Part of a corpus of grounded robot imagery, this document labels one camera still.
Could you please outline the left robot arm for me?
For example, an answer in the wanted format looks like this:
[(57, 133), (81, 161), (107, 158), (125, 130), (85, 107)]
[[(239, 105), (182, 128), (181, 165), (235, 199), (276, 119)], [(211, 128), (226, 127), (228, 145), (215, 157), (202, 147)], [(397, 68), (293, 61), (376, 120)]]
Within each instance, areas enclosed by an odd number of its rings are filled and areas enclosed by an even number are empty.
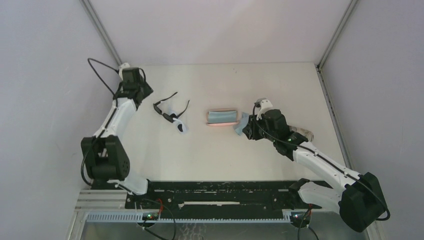
[(123, 63), (118, 68), (121, 78), (113, 94), (111, 109), (101, 127), (81, 140), (82, 176), (94, 184), (107, 183), (132, 195), (144, 195), (149, 181), (131, 169), (130, 158), (121, 142), (127, 125), (143, 100), (153, 93), (145, 72)]

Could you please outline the pink glasses case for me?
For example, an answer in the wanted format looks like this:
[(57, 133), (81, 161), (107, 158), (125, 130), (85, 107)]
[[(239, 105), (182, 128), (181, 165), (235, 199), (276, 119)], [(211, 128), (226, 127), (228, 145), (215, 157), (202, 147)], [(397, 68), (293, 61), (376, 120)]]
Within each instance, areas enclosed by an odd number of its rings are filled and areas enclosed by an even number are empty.
[[(227, 122), (227, 123), (208, 123), (208, 112), (209, 112), (209, 111), (233, 111), (233, 110), (237, 111), (237, 121), (236, 121), (236, 122)], [(208, 111), (207, 111), (207, 113), (206, 113), (206, 124), (207, 124), (208, 126), (213, 126), (213, 127), (233, 126), (233, 125), (236, 125), (236, 124), (239, 122), (239, 121), (238, 121), (238, 116), (239, 116), (238, 110), (237, 110), (237, 109), (235, 109), (235, 108), (210, 109), (210, 110), (208, 110)]]

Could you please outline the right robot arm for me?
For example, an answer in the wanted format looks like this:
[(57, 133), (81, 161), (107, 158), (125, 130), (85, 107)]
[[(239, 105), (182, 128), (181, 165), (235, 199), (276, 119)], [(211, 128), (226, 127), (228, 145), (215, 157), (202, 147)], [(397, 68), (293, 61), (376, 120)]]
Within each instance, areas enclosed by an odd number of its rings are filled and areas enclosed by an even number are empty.
[(374, 174), (361, 174), (326, 156), (306, 136), (292, 130), (280, 110), (252, 113), (242, 132), (249, 140), (272, 142), (280, 155), (306, 167), (328, 184), (324, 187), (300, 179), (294, 190), (304, 203), (339, 214), (348, 227), (359, 233), (375, 221), (390, 219), (391, 212)]

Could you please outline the black sunglasses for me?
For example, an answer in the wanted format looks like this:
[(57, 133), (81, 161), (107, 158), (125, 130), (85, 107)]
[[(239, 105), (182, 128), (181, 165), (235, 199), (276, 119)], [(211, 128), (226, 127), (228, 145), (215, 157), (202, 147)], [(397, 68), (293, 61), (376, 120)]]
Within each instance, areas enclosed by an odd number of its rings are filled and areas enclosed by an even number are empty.
[(172, 103), (168, 102), (165, 104), (165, 106), (167, 108), (162, 108), (161, 105), (163, 105), (166, 101), (168, 101), (169, 99), (171, 99), (173, 96), (175, 96), (178, 92), (176, 91), (175, 93), (173, 93), (171, 96), (161, 99), (159, 101), (157, 101), (156, 103), (153, 104), (153, 109), (159, 114), (161, 115), (165, 120), (167, 120), (170, 123), (175, 123), (177, 121), (180, 120), (180, 117), (186, 112), (186, 110), (188, 109), (190, 100), (187, 101), (186, 106), (184, 108), (183, 111), (181, 111), (180, 113), (174, 111), (172, 109)]

